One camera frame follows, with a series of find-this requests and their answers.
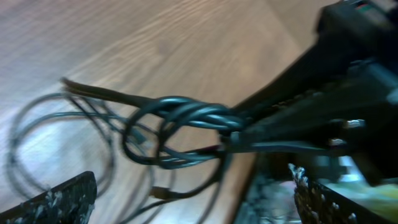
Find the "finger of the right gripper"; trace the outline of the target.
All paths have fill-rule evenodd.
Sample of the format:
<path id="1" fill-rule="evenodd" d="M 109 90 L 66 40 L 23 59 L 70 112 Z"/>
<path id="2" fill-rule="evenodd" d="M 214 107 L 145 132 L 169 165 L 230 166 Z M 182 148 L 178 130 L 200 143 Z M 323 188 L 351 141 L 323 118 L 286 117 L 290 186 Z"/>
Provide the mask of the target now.
<path id="1" fill-rule="evenodd" d="M 274 105 L 326 82 L 351 60 L 350 44 L 317 42 L 270 84 L 238 103 L 234 110 L 243 118 L 257 121 Z"/>
<path id="2" fill-rule="evenodd" d="M 370 89 L 366 83 L 333 83 L 296 93 L 269 85 L 238 106 L 248 124 L 222 143 L 232 153 L 345 155 L 370 131 L 363 116 L 373 100 Z"/>

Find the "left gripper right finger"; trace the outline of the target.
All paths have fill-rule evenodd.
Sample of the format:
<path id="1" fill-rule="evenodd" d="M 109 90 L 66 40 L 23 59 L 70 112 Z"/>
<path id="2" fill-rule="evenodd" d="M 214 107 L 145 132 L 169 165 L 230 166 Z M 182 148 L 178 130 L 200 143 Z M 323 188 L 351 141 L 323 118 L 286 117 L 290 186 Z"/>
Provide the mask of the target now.
<path id="1" fill-rule="evenodd" d="M 334 190 L 309 180 L 303 167 L 289 164 L 296 184 L 294 201 L 302 223 L 306 224 L 393 224 L 366 207 Z"/>

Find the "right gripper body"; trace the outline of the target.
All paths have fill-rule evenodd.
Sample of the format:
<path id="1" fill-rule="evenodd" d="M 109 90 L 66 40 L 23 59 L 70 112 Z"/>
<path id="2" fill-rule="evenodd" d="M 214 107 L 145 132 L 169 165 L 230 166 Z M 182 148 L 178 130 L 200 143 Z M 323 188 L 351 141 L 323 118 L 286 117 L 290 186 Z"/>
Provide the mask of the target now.
<path id="1" fill-rule="evenodd" d="M 370 185 L 397 180 L 397 1 L 339 1 L 322 9 L 318 35 L 335 34 L 332 47 L 354 52 L 344 69 L 364 84 L 348 100 L 345 129 L 352 158 Z"/>

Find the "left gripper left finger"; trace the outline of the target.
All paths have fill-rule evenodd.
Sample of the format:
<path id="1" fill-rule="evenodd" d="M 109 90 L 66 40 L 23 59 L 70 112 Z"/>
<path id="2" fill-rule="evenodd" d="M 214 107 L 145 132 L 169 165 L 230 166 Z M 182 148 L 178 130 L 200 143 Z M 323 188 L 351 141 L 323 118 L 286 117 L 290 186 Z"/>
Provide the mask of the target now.
<path id="1" fill-rule="evenodd" d="M 1 213 L 1 224 L 87 224 L 95 208 L 97 185 L 83 172 Z"/>

